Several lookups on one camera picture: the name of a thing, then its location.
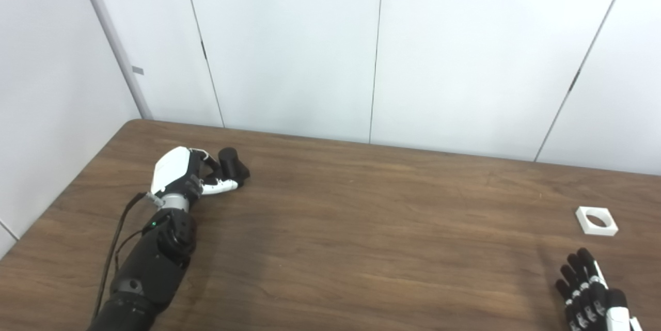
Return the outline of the black white robot left hand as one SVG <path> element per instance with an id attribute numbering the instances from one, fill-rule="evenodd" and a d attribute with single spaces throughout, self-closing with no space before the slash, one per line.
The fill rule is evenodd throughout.
<path id="1" fill-rule="evenodd" d="M 250 174 L 236 150 L 224 148 L 218 156 L 199 148 L 173 148 L 156 162 L 147 196 L 161 210 L 188 213 L 204 195 L 241 188 Z"/>

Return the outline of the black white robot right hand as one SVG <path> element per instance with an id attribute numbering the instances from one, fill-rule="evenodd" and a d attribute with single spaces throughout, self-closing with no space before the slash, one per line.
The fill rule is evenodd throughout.
<path id="1" fill-rule="evenodd" d="M 569 330 L 642 330 L 625 292 L 607 284 L 588 249 L 569 254 L 560 274 L 555 289 L 563 300 Z"/>

